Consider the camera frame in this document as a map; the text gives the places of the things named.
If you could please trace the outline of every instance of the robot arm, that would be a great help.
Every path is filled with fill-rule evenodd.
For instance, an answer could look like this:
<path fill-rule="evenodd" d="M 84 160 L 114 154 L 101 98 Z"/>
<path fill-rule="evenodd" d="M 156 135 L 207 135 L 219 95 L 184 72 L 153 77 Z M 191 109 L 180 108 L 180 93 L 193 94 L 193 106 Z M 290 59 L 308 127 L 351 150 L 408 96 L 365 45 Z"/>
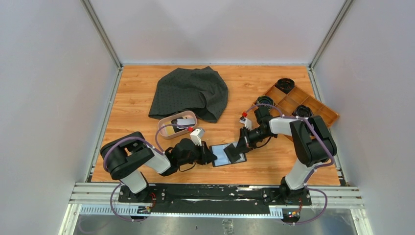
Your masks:
<path fill-rule="evenodd" d="M 259 127 L 252 130 L 247 127 L 241 128 L 237 146 L 230 146 L 225 152 L 228 155 L 246 153 L 257 148 L 256 144 L 265 138 L 276 138 L 278 134 L 291 136 L 297 160 L 287 176 L 282 178 L 280 194 L 283 200 L 298 198 L 304 193 L 304 183 L 311 177 L 315 167 L 327 162 L 329 156 L 303 121 L 296 118 L 272 117 L 263 106 L 255 110 L 255 117 Z M 321 116 L 309 117 L 307 120 L 329 152 L 335 155 L 336 144 Z"/>
<path fill-rule="evenodd" d="M 104 159 L 109 153 L 104 169 L 113 180 L 120 180 L 132 193 L 139 194 L 148 186 L 145 177 L 138 171 L 142 165 L 162 176 L 168 176 L 177 172 L 181 165 L 204 165 L 216 160 L 206 142 L 201 140 L 203 134 L 203 129 L 195 129 L 190 134 L 191 140 L 182 139 L 174 148 L 168 148 L 161 154 L 143 142 L 145 139 L 140 132 L 131 133 L 101 148 L 100 153 Z"/>

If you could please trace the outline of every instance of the wire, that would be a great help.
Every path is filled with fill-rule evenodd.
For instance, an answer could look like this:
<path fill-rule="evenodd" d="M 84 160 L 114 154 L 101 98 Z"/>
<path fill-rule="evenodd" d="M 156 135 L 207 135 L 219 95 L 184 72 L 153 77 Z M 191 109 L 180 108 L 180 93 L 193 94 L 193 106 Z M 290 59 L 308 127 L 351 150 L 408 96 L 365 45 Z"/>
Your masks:
<path fill-rule="evenodd" d="M 165 127 L 167 127 L 167 126 L 177 126 L 177 127 L 181 127 L 181 128 L 186 129 L 186 130 L 189 130 L 189 127 L 188 127 L 188 126 L 182 126 L 182 125 L 177 125 L 177 124 L 167 124 L 167 125 L 164 125 L 164 126 L 160 127 L 160 128 L 157 130 L 157 132 L 156 132 L 156 136 L 155 136 L 155 138 L 156 138 L 156 144 L 157 144 L 157 146 L 159 147 L 159 149 L 160 149 L 163 153 L 164 153 L 164 150 L 163 150 L 163 148 L 161 147 L 161 145 L 160 145 L 159 141 L 157 140 L 157 136 L 159 135 L 160 131 L 161 131 L 162 129 L 164 129 Z"/>
<path fill-rule="evenodd" d="M 151 144 L 150 144 L 148 141 L 146 141 L 145 139 L 140 138 L 140 137 L 135 137 L 135 136 L 127 137 L 127 138 L 125 138 L 125 139 L 122 139 L 122 140 L 118 141 L 118 142 L 117 142 L 116 144 L 114 144 L 113 146 L 111 146 L 110 150 L 108 150 L 108 152 L 105 154 L 105 156 L 104 156 L 104 163 L 103 163 L 103 166 L 104 166 L 104 170 L 105 170 L 106 172 L 108 172 L 107 160 L 108 160 L 109 155 L 112 153 L 112 151 L 113 151 L 116 147 L 118 147 L 120 144 L 122 144 L 122 143 L 124 143 L 124 142 L 127 142 L 127 141 L 141 141 L 141 142 L 143 142 L 144 144 L 146 144 L 147 146 L 149 146 L 149 147 L 153 148 L 153 149 L 154 149 L 156 152 L 158 152 L 159 154 L 163 155 L 163 153 L 162 153 L 162 152 L 160 152 L 158 149 L 156 149 L 153 145 L 151 145 Z"/>
<path fill-rule="evenodd" d="M 122 220 L 127 221 L 127 222 L 141 222 L 141 221 L 143 221 L 143 220 L 147 219 L 148 217 L 145 217 L 144 219 L 127 219 L 127 218 L 122 217 L 121 215 L 119 215 L 119 214 L 115 211 L 114 206 L 113 206 L 113 197 L 114 197 L 115 191 L 116 191 L 116 190 L 117 190 L 117 189 L 118 189 L 121 185 L 123 185 L 123 184 L 119 184 L 119 185 L 117 185 L 117 186 L 114 188 L 113 192 L 111 193 L 111 197 L 110 197 L 110 207 L 111 207 L 111 211 L 113 212 L 113 214 L 114 214 L 117 218 L 122 219 Z"/>
<path fill-rule="evenodd" d="M 296 211 L 293 211 L 293 212 L 291 213 L 291 216 L 290 216 L 290 217 L 292 217 L 292 216 L 293 216 L 293 215 L 295 215 L 295 214 L 300 213 L 300 211 L 301 211 L 301 209 L 302 209 L 302 199 L 301 199 L 301 197 L 299 197 L 299 201 L 300 201 L 300 208 L 299 208 L 298 210 L 296 210 Z"/>
<path fill-rule="evenodd" d="M 320 218 L 323 215 L 323 213 L 325 212 L 325 209 L 327 208 L 327 201 L 328 201 L 327 195 L 323 191 L 321 191 L 319 189 L 316 189 L 316 188 L 309 188 L 307 186 L 305 186 L 305 188 L 307 190 L 316 191 L 316 192 L 319 192 L 319 193 L 323 194 L 323 196 L 325 198 L 325 203 L 324 203 L 324 207 L 323 207 L 322 211 L 317 216 L 315 216 L 314 218 L 311 218 L 309 220 L 302 221 L 302 222 L 297 222 L 297 223 L 286 223 L 286 224 L 293 225 L 293 226 L 294 225 L 308 224 L 308 223 L 313 222 L 314 220 Z"/>
<path fill-rule="evenodd" d="M 262 148 L 262 147 L 266 146 L 266 145 L 268 144 L 268 142 L 271 140 L 271 138 L 272 138 L 272 136 L 270 136 L 270 137 L 268 138 L 268 140 L 265 142 L 265 144 L 263 144 L 263 145 L 261 145 L 261 146 L 259 146 L 259 147 L 256 147 L 256 148 Z"/>
<path fill-rule="evenodd" d="M 188 171 L 188 170 L 192 170 L 195 167 L 195 165 L 196 165 L 196 162 L 193 163 L 193 166 L 191 168 L 186 169 L 186 170 L 180 170 L 180 166 L 179 166 L 179 171 L 180 172 L 185 172 L 185 171 Z"/>
<path fill-rule="evenodd" d="M 276 106 L 271 105 L 271 104 L 254 104 L 253 106 L 251 106 L 250 108 L 248 108 L 248 109 L 245 111 L 245 113 L 248 113 L 251 109 L 253 109 L 254 107 L 258 107 L 258 106 L 268 106 L 268 107 L 271 107 L 271 108 L 273 108 L 273 109 L 277 110 L 277 111 L 279 112 L 279 115 L 280 115 L 280 116 L 282 116 L 282 115 L 283 115 L 283 114 L 282 114 L 282 112 L 281 112 L 281 110 L 280 110 L 279 108 L 277 108 Z"/>
<path fill-rule="evenodd" d="M 273 105 L 269 105 L 269 104 L 256 104 L 256 105 L 253 105 L 249 109 L 247 109 L 244 114 L 247 114 L 249 112 L 249 110 L 253 109 L 254 107 L 261 106 L 261 105 L 263 105 L 263 106 L 271 106 L 272 108 L 276 109 L 277 111 L 279 111 L 279 113 L 280 113 L 280 115 L 281 115 L 282 118 L 298 119 L 298 120 L 301 120 L 301 121 L 305 122 L 305 124 L 308 126 L 308 129 L 310 129 L 310 131 L 313 134 L 313 136 L 316 138 L 316 140 L 319 142 L 319 144 L 321 145 L 321 147 L 323 148 L 323 150 L 325 151 L 325 153 L 327 154 L 327 156 L 330 158 L 330 162 L 329 163 L 320 164 L 320 165 L 315 166 L 313 168 L 313 170 L 311 170 L 310 173 L 308 173 L 307 177 L 305 177 L 304 182 L 303 182 L 305 189 L 310 190 L 310 191 L 316 191 L 316 192 L 319 192 L 319 193 L 323 194 L 323 196 L 325 198 L 325 202 L 324 202 L 324 207 L 323 207 L 322 211 L 316 217 L 314 217 L 312 219 L 309 219 L 309 220 L 306 220 L 306 221 L 303 221 L 303 222 L 298 222 L 298 223 L 286 223 L 286 224 L 290 224 L 290 225 L 296 225 L 296 224 L 297 225 L 301 225 L 301 224 L 307 224 L 307 223 L 313 222 L 314 220 L 320 218 L 321 215 L 325 212 L 325 209 L 327 208 L 327 204 L 328 204 L 328 198 L 327 198 L 327 195 L 323 191 L 321 191 L 319 189 L 316 189 L 316 188 L 309 188 L 307 186 L 307 182 L 311 178 L 311 176 L 313 175 L 313 173 L 317 171 L 318 168 L 333 165 L 334 164 L 334 157 L 330 153 L 330 151 L 328 150 L 327 146 L 325 146 L 325 144 L 323 143 L 322 139 L 319 137 L 319 135 L 317 134 L 317 132 L 314 130 L 314 127 L 308 121 L 308 118 L 298 117 L 298 116 L 296 116 L 296 117 L 285 116 L 285 115 L 282 114 L 282 112 L 281 112 L 281 110 L 279 110 L 279 108 L 277 108 L 277 107 L 275 107 Z"/>
<path fill-rule="evenodd" d="M 151 203 L 151 208 L 153 208 L 156 205 L 157 197 L 153 192 L 150 195 L 151 195 L 151 202 L 152 202 Z"/>

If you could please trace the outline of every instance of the dark patterned cloth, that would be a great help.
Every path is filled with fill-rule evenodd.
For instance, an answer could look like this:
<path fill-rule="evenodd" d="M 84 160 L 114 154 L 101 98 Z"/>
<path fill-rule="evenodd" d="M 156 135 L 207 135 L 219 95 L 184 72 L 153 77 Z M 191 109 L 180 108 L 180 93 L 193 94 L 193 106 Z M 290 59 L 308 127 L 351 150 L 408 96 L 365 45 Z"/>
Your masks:
<path fill-rule="evenodd" d="M 150 118 L 162 119 L 185 110 L 202 120 L 216 123 L 228 103 L 228 87 L 218 72 L 175 69 L 157 84 Z"/>

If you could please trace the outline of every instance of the phone screen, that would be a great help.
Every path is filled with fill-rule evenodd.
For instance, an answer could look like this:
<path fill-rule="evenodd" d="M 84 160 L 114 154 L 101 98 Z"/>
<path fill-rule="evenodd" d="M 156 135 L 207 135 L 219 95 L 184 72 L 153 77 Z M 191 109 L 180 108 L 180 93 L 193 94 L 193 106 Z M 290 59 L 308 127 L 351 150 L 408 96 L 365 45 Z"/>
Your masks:
<path fill-rule="evenodd" d="M 226 156 L 226 153 L 224 151 L 224 149 L 226 147 L 228 147 L 230 144 L 233 144 L 233 146 L 236 147 L 236 144 L 238 142 L 233 142 L 233 143 L 226 143 L 226 144 L 220 144 L 220 145 L 213 145 L 210 147 L 211 152 L 217 156 L 218 159 L 216 159 L 212 164 L 214 167 L 216 166 L 222 166 L 222 165 L 229 165 L 231 164 L 229 158 Z M 242 163 L 242 162 L 246 162 L 246 155 L 244 153 L 239 154 L 240 159 L 237 160 L 234 164 L 236 163 Z"/>

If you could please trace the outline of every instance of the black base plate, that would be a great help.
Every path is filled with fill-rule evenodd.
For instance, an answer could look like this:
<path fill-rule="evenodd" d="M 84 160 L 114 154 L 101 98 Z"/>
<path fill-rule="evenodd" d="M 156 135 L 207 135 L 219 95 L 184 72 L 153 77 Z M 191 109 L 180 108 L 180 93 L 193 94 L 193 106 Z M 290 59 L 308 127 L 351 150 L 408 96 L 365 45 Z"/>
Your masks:
<path fill-rule="evenodd" d="M 311 206 L 311 198 L 307 198 L 307 195 L 309 195 L 310 192 L 304 191 L 303 194 L 299 195 L 299 197 L 291 198 L 289 200 L 283 201 L 279 195 L 279 188 L 263 188 L 262 189 L 262 196 L 266 195 L 264 197 L 263 202 L 266 205 L 293 205 L 293 206 L 299 206 L 300 200 L 302 200 L 303 206 Z"/>
<path fill-rule="evenodd" d="M 299 200 L 278 200 L 279 188 L 250 188 L 249 185 L 156 184 L 139 194 L 131 193 L 126 186 L 121 191 L 118 201 L 123 203 L 150 203 L 153 192 L 156 204 L 152 212 L 268 214 L 269 205 L 300 205 Z M 306 206 L 311 205 L 307 194 L 305 191 L 301 196 Z"/>

